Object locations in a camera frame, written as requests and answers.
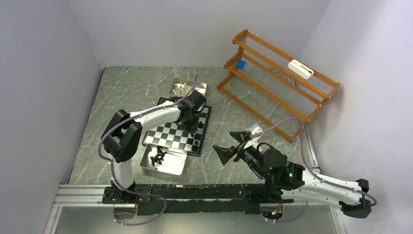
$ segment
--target gray marble floor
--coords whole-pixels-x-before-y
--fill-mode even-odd
[[[229,147],[236,141],[229,136],[230,131],[242,131],[246,127],[259,122],[250,112],[245,110],[230,97],[216,89],[217,84],[226,77],[228,70],[208,67],[106,67],[96,98],[90,112],[89,121],[77,155],[70,184],[109,184],[111,173],[106,161],[97,155],[100,137],[115,111],[125,109],[127,112],[140,111],[154,106],[159,97],[168,97],[169,87],[174,78],[194,79],[200,75],[200,82],[208,85],[206,91],[207,104],[212,107],[206,131],[206,138],[201,157],[190,156],[187,160],[185,176],[182,179],[161,179],[147,176],[139,167],[144,147],[139,145],[132,160],[133,177],[136,183],[145,184],[201,184],[201,183],[261,183],[245,163],[230,161],[222,166],[213,144]],[[258,112],[272,122],[278,122],[291,116],[284,108],[262,95],[255,88],[241,79],[234,78],[226,86],[241,100],[254,106]],[[283,129],[293,132],[297,123],[287,124]],[[281,135],[272,131],[264,135],[260,142],[272,144],[288,159],[301,163],[299,141],[289,143]],[[305,156],[310,162],[312,158],[311,143],[305,140]]]

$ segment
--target silver tray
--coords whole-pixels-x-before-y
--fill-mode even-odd
[[[162,151],[167,152],[164,156],[162,165],[155,163],[155,166],[152,166],[150,157],[156,155],[156,147],[157,146],[150,144],[146,146],[146,150],[140,163],[140,166],[145,174],[166,179],[171,177],[182,178],[184,175],[187,153],[176,149],[162,147]]]
[[[170,98],[176,97],[176,95],[174,95],[174,94],[172,93],[173,90],[174,90],[174,89],[177,89],[177,88],[179,88],[179,87],[183,87],[183,86],[184,86],[184,83],[186,83],[188,87],[191,87],[191,86],[194,84],[194,81],[192,81],[192,80],[190,80],[190,79],[179,79],[179,78],[173,79],[172,85],[171,85],[171,87],[170,87],[170,89],[169,89],[169,97],[170,97]],[[207,92],[207,84],[198,82],[198,83],[195,85],[195,90],[198,91],[198,92],[200,92],[202,95],[205,96],[205,93]]]

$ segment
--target white wall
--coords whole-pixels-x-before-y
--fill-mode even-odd
[[[330,0],[69,0],[105,65],[222,67],[243,29],[299,56]]]
[[[43,233],[101,68],[65,0],[0,2],[0,233]]]
[[[323,173],[368,179],[378,205],[349,234],[412,233],[413,2],[332,0],[301,60],[342,83],[311,122]]]

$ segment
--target black and white checkered board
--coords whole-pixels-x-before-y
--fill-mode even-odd
[[[159,98],[157,105],[162,104],[166,100],[167,99],[163,97]],[[198,125],[194,136],[191,136],[188,132],[178,130],[178,125],[174,123],[166,123],[147,131],[142,144],[185,150],[188,152],[188,155],[199,157],[201,156],[202,144],[204,142],[205,132],[207,131],[210,113],[211,107],[205,106],[199,117],[201,123]]]

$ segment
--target purple cable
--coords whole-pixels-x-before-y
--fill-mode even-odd
[[[277,223],[290,223],[290,222],[294,222],[294,221],[296,221],[297,219],[303,217],[303,215],[307,212],[307,209],[308,209],[308,201],[305,202],[304,210],[302,210],[302,212],[301,212],[299,215],[297,215],[296,217],[294,217],[294,218],[292,218],[292,219],[288,219],[288,220],[277,220],[276,222],[277,222]]]
[[[303,143],[304,142],[304,122],[299,117],[286,118],[283,121],[274,124],[272,127],[268,128],[267,130],[265,130],[263,132],[251,135],[251,138],[262,136],[265,133],[268,133],[269,131],[273,130],[274,128],[280,126],[281,124],[292,121],[292,120],[298,120],[300,122],[300,150],[301,150],[301,158],[302,158],[302,161],[304,162],[305,167],[307,168],[308,172],[310,172],[310,174],[312,176],[314,176],[314,178],[317,178],[318,180],[323,181],[323,179],[320,176],[318,176],[315,172],[313,172],[313,170],[310,168],[310,166],[308,165],[307,161],[304,158],[304,143]],[[330,181],[327,181],[327,180],[324,180],[323,183],[333,185],[333,186],[338,187],[338,188],[354,191],[354,189],[351,188],[351,187],[336,184],[336,183],[333,183],[333,182],[330,182]],[[372,206],[377,205],[377,200],[372,195],[370,195],[366,192],[363,192],[361,190],[355,190],[355,192],[360,193],[362,195],[365,195],[365,196],[369,197],[371,200],[373,200]]]
[[[147,115],[147,114],[149,114],[149,113],[152,113],[152,112],[154,112],[154,111],[158,111],[158,110],[161,110],[161,109],[164,109],[164,108],[165,108],[165,109],[166,109],[166,108],[171,108],[171,107],[175,106],[176,104],[180,103],[182,100],[184,100],[184,99],[195,89],[195,85],[198,83],[198,80],[199,80],[199,75],[196,74],[194,84],[192,85],[192,87],[190,88],[190,90],[189,90],[184,96],[182,96],[177,102],[175,102],[175,103],[173,103],[173,104],[171,104],[171,105],[158,106],[158,107],[155,107],[155,108],[153,108],[153,109],[147,110],[147,111],[145,111],[145,112],[143,112],[143,113],[141,113],[141,114],[136,114],[136,115],[134,115],[134,116],[131,116],[131,117],[127,118],[126,120],[118,123],[118,124],[115,125],[114,127],[112,127],[105,135],[103,135],[102,139],[100,140],[99,145],[98,145],[98,149],[97,149],[97,154],[99,155],[99,157],[100,157],[101,159],[104,159],[104,160],[107,160],[107,161],[110,162],[110,165],[111,165],[111,173],[112,173],[112,177],[113,177],[113,182],[116,184],[116,186],[117,186],[119,189],[121,189],[121,190],[123,190],[123,191],[125,191],[125,192],[127,192],[127,193],[129,193],[129,194],[133,194],[133,195],[137,195],[137,196],[153,196],[153,197],[158,197],[158,198],[160,198],[160,199],[162,199],[162,200],[164,201],[164,207],[163,207],[162,211],[161,211],[157,216],[155,216],[154,218],[152,218],[152,219],[150,219],[150,220],[148,220],[148,221],[142,222],[142,223],[123,223],[123,222],[121,222],[121,221],[119,221],[119,220],[116,219],[115,211],[113,210],[113,218],[114,218],[114,221],[115,221],[116,223],[118,223],[118,224],[120,224],[120,225],[125,225],[125,226],[139,226],[139,225],[144,225],[144,224],[150,223],[150,222],[156,220],[157,218],[159,218],[159,217],[165,212],[165,210],[166,210],[166,208],[167,208],[167,201],[166,201],[166,199],[165,199],[163,196],[161,196],[161,195],[137,193],[137,192],[134,192],[134,191],[130,191],[130,190],[124,188],[122,185],[120,185],[119,182],[117,181],[116,176],[115,176],[115,173],[114,173],[113,160],[102,155],[102,145],[103,145],[103,142],[106,140],[106,138],[107,138],[111,133],[113,133],[117,128],[119,128],[119,127],[122,126],[123,124],[125,124],[125,123],[127,123],[127,122],[129,122],[129,121],[131,121],[131,120],[133,120],[133,119],[135,119],[135,118],[145,116],[145,115]]]

